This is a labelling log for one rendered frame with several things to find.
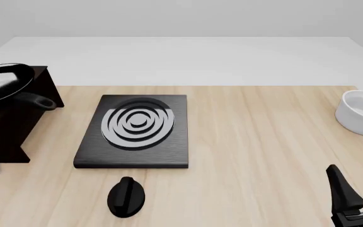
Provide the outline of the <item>dark wooden cabinet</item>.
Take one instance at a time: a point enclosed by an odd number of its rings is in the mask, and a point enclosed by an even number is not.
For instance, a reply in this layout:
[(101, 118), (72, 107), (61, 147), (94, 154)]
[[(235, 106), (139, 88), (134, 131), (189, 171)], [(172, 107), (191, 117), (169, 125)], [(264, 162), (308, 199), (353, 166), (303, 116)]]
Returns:
[[(64, 107), (64, 102), (48, 68), (30, 67), (35, 71), (34, 81), (25, 88), (25, 91), (51, 99), (57, 104), (57, 108)], [(30, 161), (21, 145), (46, 112), (48, 111), (25, 103), (13, 102), (0, 105), (0, 163), (28, 163)]]

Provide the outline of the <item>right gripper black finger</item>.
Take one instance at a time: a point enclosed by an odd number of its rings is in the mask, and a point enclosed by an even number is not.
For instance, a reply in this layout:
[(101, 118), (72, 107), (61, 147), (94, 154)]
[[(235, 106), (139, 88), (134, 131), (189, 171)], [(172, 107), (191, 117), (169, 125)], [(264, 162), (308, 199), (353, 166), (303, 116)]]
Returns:
[(363, 208), (363, 198), (346, 181), (336, 165), (331, 164), (326, 174), (331, 190), (332, 213), (359, 211)]

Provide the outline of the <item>white round bowl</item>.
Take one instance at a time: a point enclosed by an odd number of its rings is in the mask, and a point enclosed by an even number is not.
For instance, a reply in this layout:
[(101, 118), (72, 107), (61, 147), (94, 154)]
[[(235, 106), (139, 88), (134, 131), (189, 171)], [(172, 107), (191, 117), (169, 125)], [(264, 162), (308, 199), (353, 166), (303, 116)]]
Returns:
[(363, 91), (346, 91), (335, 111), (335, 118), (347, 130), (363, 135)]

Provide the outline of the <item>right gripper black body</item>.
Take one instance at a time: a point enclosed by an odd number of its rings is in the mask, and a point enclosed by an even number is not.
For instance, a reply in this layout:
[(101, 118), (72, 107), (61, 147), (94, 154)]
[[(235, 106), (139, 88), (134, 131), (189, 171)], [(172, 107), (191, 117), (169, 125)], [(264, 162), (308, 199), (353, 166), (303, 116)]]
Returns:
[(360, 210), (353, 211), (336, 211), (331, 209), (334, 227), (363, 227), (363, 212)]

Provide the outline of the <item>black frying pan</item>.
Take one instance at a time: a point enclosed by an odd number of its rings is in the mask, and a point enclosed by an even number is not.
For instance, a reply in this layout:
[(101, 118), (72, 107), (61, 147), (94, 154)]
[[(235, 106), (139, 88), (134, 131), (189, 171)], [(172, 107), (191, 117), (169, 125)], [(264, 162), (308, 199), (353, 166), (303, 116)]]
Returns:
[(25, 91), (34, 76), (34, 69), (26, 64), (0, 64), (0, 105), (18, 102), (44, 111), (56, 109), (51, 99)]

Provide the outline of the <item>flat black stove plate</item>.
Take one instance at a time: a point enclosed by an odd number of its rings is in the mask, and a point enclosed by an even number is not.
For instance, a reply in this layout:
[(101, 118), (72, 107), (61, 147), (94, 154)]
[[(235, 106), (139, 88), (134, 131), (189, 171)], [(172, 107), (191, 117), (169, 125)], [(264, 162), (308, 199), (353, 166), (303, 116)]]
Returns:
[(75, 168), (188, 168), (186, 95), (103, 95)]

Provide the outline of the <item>round black stove knob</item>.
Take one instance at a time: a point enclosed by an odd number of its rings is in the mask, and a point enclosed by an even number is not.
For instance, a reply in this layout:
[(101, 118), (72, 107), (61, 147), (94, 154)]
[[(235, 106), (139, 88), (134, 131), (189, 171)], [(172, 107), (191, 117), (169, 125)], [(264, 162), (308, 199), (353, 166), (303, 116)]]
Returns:
[(107, 205), (110, 212), (118, 218), (136, 215), (145, 202), (143, 186), (132, 177), (122, 177), (108, 193)]

